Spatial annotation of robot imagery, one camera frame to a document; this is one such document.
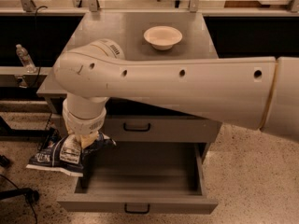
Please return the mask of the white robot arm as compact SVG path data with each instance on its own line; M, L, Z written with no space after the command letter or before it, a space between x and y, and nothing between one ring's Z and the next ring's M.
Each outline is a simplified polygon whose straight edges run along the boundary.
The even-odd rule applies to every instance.
M127 61L97 40L63 52L53 72L67 92L66 127L85 146L103 126L110 97L299 141L294 57Z

